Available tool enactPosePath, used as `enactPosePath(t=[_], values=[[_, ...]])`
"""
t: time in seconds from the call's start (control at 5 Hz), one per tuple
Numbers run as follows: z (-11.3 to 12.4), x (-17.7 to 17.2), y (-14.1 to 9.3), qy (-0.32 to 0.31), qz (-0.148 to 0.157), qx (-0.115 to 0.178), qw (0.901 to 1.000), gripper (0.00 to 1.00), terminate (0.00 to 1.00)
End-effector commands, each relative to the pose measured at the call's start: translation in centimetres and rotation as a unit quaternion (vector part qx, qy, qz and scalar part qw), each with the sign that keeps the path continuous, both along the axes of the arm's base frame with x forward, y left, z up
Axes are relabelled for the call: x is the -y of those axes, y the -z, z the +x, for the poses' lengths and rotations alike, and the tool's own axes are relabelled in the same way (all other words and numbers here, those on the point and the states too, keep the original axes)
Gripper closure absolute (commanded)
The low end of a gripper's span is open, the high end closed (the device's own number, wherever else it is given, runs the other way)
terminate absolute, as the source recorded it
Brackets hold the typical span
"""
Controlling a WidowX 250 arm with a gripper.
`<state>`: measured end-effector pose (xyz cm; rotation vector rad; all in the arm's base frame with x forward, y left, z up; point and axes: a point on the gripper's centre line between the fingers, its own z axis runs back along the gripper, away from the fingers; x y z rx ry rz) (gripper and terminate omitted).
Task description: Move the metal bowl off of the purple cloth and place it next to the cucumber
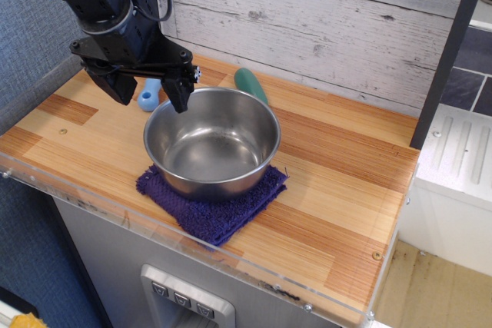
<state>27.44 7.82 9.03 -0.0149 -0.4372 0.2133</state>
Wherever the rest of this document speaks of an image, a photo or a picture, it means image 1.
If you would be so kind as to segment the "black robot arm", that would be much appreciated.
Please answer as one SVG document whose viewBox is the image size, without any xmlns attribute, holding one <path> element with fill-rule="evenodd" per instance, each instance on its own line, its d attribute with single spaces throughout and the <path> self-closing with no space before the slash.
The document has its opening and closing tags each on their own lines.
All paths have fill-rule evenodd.
<svg viewBox="0 0 492 328">
<path fill-rule="evenodd" d="M 157 78 L 174 109 L 187 110 L 201 72 L 193 54 L 161 32 L 173 0 L 63 1 L 86 35 L 72 42 L 71 53 L 101 90 L 127 105 L 138 77 Z"/>
</svg>

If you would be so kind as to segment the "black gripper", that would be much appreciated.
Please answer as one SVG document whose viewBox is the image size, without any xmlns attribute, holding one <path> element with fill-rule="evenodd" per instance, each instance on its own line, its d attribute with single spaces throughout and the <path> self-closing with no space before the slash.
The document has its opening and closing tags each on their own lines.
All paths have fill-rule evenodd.
<svg viewBox="0 0 492 328">
<path fill-rule="evenodd" d="M 90 34 L 72 42 L 93 82 L 119 104 L 128 105 L 137 81 L 132 76 L 163 78 L 161 86 L 177 113 L 188 109 L 188 100 L 201 71 L 193 54 L 166 38 L 157 24 L 131 21 L 109 33 Z M 183 77 L 169 76 L 179 71 Z"/>
</svg>

